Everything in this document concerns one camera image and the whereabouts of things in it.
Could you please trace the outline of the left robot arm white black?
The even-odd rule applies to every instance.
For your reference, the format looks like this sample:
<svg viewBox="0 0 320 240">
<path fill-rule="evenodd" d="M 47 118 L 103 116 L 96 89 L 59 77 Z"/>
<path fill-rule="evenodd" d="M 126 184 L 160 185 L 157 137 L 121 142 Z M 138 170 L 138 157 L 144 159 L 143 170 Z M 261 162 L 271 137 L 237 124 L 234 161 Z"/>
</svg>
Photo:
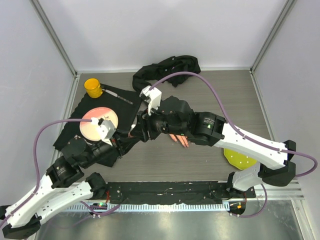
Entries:
<svg viewBox="0 0 320 240">
<path fill-rule="evenodd" d="M 4 238 L 23 240 L 35 234 L 59 212 L 84 200 L 100 200 L 108 185 L 97 172 L 84 177 L 83 169 L 95 163 L 112 167 L 115 161 L 138 143 L 137 138 L 116 136 L 109 143 L 88 144 L 72 138 L 61 150 L 62 156 L 46 170 L 36 186 L 12 205 L 0 207 L 0 226 Z"/>
</svg>

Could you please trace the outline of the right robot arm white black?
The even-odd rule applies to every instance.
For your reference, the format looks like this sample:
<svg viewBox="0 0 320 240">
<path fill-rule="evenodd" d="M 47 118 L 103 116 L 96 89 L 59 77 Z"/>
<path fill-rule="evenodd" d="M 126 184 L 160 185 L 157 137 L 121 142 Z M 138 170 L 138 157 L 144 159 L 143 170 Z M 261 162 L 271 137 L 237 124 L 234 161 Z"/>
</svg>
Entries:
<svg viewBox="0 0 320 240">
<path fill-rule="evenodd" d="M 262 145 L 256 144 L 249 140 L 251 133 L 238 133 L 224 117 L 195 112 L 185 100 L 174 96 L 163 100 L 157 109 L 139 111 L 136 120 L 130 135 L 142 142 L 171 134 L 186 137 L 196 145 L 229 149 L 255 159 L 253 166 L 229 174 L 225 190 L 230 197 L 263 183 L 285 187 L 296 176 L 293 154 L 282 152 L 295 150 L 294 141 L 273 142 L 259 137 Z"/>
</svg>

